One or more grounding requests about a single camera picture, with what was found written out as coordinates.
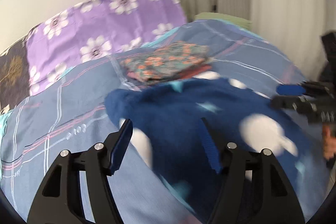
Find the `human hand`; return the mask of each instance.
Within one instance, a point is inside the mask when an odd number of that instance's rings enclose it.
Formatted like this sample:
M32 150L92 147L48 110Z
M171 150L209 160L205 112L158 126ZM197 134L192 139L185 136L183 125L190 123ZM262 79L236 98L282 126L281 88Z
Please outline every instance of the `human hand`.
M179 224L201 224L201 222L199 222L197 218L190 214Z
M331 136L331 130L328 125L322 127L323 136L323 156L325 159L330 160L336 153L336 138Z

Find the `black object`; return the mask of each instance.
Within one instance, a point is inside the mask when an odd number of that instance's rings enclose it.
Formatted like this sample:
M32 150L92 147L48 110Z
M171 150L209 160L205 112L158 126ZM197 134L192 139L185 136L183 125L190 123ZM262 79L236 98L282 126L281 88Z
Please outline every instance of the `black object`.
M96 224L123 224L106 176L119 169L133 132L126 120L119 132L87 151L63 150L55 159L35 195L28 224L88 224L81 200L79 171L86 171L91 208Z
M305 115L309 123L335 123L336 121L336 32L322 36L322 43L333 74L333 82L303 82L304 96L274 96L271 106L288 108Z
M319 81L320 82L329 82L329 83L332 83L334 81L334 75L332 73L332 70L331 70L331 67L330 67L329 63L326 64L322 73L320 74Z
M280 96L271 99L273 108L293 109L305 115L308 123L334 123L336 121L335 89L331 83L303 82L306 90L304 96Z
M208 224L304 224L295 192L280 164L269 149L261 153L241 150L227 142L202 119L219 151L225 177ZM119 169L132 136L133 126L126 120L119 132L87 151L63 150L43 179L31 206L28 224L89 224L84 218L78 172L86 171L90 203L95 223L123 224L106 176ZM245 171L252 170L252 214L237 221ZM330 224L336 219L334 186L308 224ZM0 191L1 223L24 224Z
M245 171L252 170L253 215L248 224L304 224L305 219L294 189L279 162L269 149L261 153L241 150L235 143L223 140L202 119L217 150L226 182L208 223L236 223Z
M332 83L336 86L336 32L330 32L321 39L332 71Z

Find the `bed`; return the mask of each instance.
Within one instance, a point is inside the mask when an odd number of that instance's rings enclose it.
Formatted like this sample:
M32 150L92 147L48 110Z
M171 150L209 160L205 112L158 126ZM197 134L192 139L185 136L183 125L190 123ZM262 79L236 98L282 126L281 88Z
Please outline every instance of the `bed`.
M122 60L183 40L210 48L212 68L197 78L235 80L235 88L243 85L265 100L276 94L277 85L306 79L266 39L224 20L187 23L180 4L180 0L87 0L35 22L36 27L4 51L1 189L24 220L61 150L86 150L118 129L118 121L112 123L108 117L105 97L116 89L144 89L127 76ZM309 126L294 112L287 114L302 129L304 141L310 142L309 151L300 157L285 149L291 168L283 163L308 220L322 204L329 179L320 149L321 128ZM200 202L190 206L183 185L170 185L154 174L147 161L149 151L142 153L141 146L130 144L120 170L109 178L124 222L205 222L214 196L204 210ZM85 187L82 197L85 216L93 221Z

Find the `blue gripper pad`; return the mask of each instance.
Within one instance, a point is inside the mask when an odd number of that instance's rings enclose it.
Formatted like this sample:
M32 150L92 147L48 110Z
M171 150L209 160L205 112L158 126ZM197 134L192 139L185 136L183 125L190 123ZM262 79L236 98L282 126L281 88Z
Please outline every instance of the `blue gripper pad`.
M201 139L201 143L208 157L211 168L219 174L223 169L219 158L220 153L202 120L199 121L198 135Z
M305 88L300 85L279 85L277 93L287 96L300 96L306 92Z
M119 132L116 132L115 134L119 134L120 136L111 153L110 170L112 171L112 174L115 171L119 170L121 162L124 158L126 149L131 140L131 137L133 134L133 124L131 120L126 120L123 123L122 127L120 128Z

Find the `blue fleece blanket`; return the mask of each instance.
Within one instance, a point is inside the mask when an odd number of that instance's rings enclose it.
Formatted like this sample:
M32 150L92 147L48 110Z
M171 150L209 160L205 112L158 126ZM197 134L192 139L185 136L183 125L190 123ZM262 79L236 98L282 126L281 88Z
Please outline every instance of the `blue fleece blanket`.
M105 106L114 124L130 118L148 136L152 170L164 183L188 186L184 201L202 221L208 219L221 184L198 136L202 117L243 149L270 148L294 189L295 163L310 148L289 116L234 79L173 81L142 92L117 89L106 97Z

